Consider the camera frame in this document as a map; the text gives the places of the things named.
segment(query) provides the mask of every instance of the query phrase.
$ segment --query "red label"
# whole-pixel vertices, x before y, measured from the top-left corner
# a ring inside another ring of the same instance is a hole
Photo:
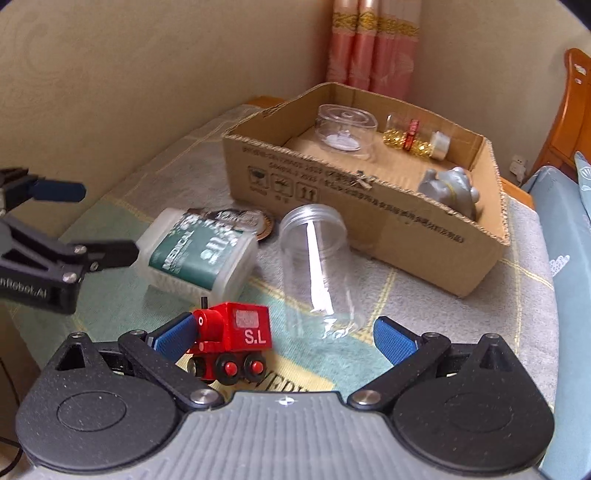
[[[417,131],[418,131],[418,120],[413,119],[410,121],[410,124],[408,126],[407,137],[406,137],[406,140],[404,140],[404,146],[402,147],[407,152],[410,152],[410,149],[413,146],[414,137],[417,135]]]

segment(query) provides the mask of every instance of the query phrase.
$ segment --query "plaid bedspread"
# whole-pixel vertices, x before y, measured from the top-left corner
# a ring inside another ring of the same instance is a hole
[[[138,239],[166,207],[230,205],[221,134],[256,110],[239,106],[175,142],[91,207],[63,240]],[[435,330],[454,342],[476,342],[485,332],[500,333],[553,403],[558,318],[544,238],[537,214],[512,199],[509,226],[511,248],[466,299],[356,254],[360,297],[371,321],[387,315],[417,333]],[[258,266],[240,300],[270,307],[274,352],[267,355],[263,382],[238,388],[337,389],[347,396],[390,367],[373,345],[371,327],[344,339],[338,351],[310,354],[288,341],[275,237],[260,244]],[[149,287],[133,269],[126,269],[89,274],[75,315],[16,304],[9,309],[35,360],[44,365],[72,331],[84,330],[95,341],[115,340],[130,329],[153,330],[194,307]]]

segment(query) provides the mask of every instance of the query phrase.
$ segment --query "toy train wheel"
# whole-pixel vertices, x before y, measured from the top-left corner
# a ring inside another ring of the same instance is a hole
[[[222,385],[234,385],[242,376],[242,367],[236,355],[222,353],[216,358],[213,373]]]
[[[201,378],[201,380],[207,384],[213,383],[213,380],[204,380],[202,378],[205,375],[206,370],[207,366],[205,364],[205,359],[200,356],[193,355],[187,362],[187,372],[197,378]]]
[[[244,378],[249,382],[259,383],[265,378],[267,362],[260,352],[249,353],[244,359]]]

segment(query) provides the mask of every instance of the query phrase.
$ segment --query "cardboard box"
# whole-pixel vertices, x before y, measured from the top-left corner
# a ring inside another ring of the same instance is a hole
[[[314,136],[324,103],[366,110],[385,128],[388,114],[417,118],[452,138],[446,162],[388,148],[376,134],[371,160],[324,148]],[[324,203],[343,216],[352,247],[455,295],[468,295],[509,245],[505,196],[491,143],[400,100],[325,83],[242,121],[223,137],[236,200],[285,215]],[[461,166],[480,190],[477,222],[415,191],[428,168]]]

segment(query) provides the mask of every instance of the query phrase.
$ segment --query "pillowcase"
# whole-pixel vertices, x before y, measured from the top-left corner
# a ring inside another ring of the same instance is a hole
[[[577,167],[579,179],[579,193],[587,215],[591,219],[591,166],[581,152],[574,154],[574,164]]]

